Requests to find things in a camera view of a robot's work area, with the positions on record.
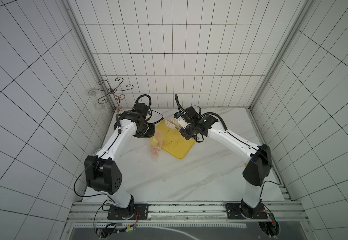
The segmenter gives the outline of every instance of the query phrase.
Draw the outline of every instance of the grid tile wall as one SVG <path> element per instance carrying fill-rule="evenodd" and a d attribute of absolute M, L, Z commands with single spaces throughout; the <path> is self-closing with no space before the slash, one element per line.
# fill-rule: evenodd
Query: grid tile wall
<path fill-rule="evenodd" d="M 96 83 L 60 1 L 0 1 L 0 239 L 60 238 L 109 122 Z"/>
<path fill-rule="evenodd" d="M 69 0 L 103 79 L 134 85 L 123 106 L 248 106 L 304 1 Z"/>
<path fill-rule="evenodd" d="M 348 0 L 316 1 L 253 114 L 318 238 L 348 238 Z"/>

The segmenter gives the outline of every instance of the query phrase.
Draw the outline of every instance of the yellow tray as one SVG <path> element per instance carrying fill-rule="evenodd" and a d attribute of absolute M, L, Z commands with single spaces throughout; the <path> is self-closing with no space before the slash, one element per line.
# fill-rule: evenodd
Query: yellow tray
<path fill-rule="evenodd" d="M 167 127 L 164 121 L 158 124 L 157 131 L 164 136 L 162 149 L 178 159 L 183 159 L 196 142 L 192 138 L 190 140 L 184 139 L 178 130 Z"/>

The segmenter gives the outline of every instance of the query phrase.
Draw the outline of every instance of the white marble table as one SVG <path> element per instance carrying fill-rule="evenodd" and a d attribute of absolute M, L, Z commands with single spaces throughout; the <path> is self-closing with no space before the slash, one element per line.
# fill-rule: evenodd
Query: white marble table
<path fill-rule="evenodd" d="M 176 109 L 154 109 L 165 118 L 172 116 Z M 259 144 L 246 109 L 220 108 L 202 109 L 219 114 L 229 130 L 245 139 Z M 153 113 L 150 122 L 159 119 Z M 113 130 L 110 124 L 105 142 Z M 245 168 L 242 159 L 219 142 L 205 137 L 202 143 L 195 143 L 184 159 L 176 159 L 164 150 L 155 159 L 150 153 L 147 139 L 132 137 L 129 146 L 117 160 L 123 187 L 134 196 L 136 202 L 153 201 L 240 201 L 245 191 Z M 268 180 L 277 181 L 273 172 Z M 95 192 L 87 188 L 85 195 Z M 103 202 L 105 195 L 87 197 L 84 202 Z M 264 185 L 264 201 L 284 200 L 279 187 L 272 183 Z"/>

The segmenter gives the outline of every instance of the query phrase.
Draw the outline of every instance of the black mounting plate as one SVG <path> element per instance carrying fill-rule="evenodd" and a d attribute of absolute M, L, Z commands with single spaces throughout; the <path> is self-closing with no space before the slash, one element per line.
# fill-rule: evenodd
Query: black mounting plate
<path fill-rule="evenodd" d="M 225 204 L 228 219 L 246 219 L 241 214 L 241 210 L 239 209 L 240 205 L 241 204 Z M 264 205 L 259 203 L 258 211 L 262 210 L 264 210 Z M 254 214 L 253 219 L 267 219 L 267 214 L 264 212 L 257 212 Z"/>
<path fill-rule="evenodd" d="M 149 204 L 134 204 L 134 211 L 138 212 L 138 220 L 146 220 L 148 219 L 149 212 Z M 110 206 L 109 213 L 107 215 L 107 219 L 109 220 L 135 220 L 136 216 L 133 216 L 129 219 L 124 219 L 119 216 L 116 212 L 116 207 L 114 205 Z"/>

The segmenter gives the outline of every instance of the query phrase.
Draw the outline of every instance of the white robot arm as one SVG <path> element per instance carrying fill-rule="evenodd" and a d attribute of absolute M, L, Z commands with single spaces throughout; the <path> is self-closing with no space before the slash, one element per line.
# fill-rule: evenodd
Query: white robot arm
<path fill-rule="evenodd" d="M 85 160 L 87 185 L 107 194 L 119 209 L 119 214 L 124 217 L 133 214 L 134 200 L 121 185 L 122 174 L 116 165 L 117 159 L 131 136 L 146 138 L 152 137 L 155 132 L 155 125 L 145 120 L 150 104 L 147 106 L 138 103 L 141 97 L 136 100 L 131 111 L 116 116 L 118 129 L 96 156 L 88 156 Z M 258 146 L 229 131 L 223 120 L 215 113 L 200 115 L 192 107 L 183 109 L 178 101 L 177 104 L 179 112 L 174 117 L 181 124 L 180 132 L 186 140 L 196 138 L 197 134 L 213 138 L 238 154 L 246 163 L 243 176 L 247 182 L 240 209 L 245 218 L 252 218 L 260 203 L 264 179 L 271 170 L 269 147 L 265 144 Z"/>

